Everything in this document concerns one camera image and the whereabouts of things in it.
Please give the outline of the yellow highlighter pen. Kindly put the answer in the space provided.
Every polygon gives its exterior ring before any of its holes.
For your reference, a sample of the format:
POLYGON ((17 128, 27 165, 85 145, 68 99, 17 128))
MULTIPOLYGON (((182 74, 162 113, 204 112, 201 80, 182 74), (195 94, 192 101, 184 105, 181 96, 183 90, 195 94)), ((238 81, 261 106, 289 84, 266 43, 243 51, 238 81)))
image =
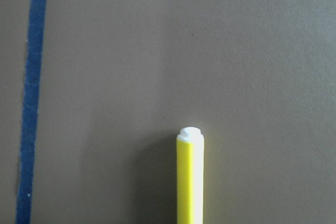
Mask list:
POLYGON ((185 127, 176 138, 177 223, 203 223, 204 136, 185 127))

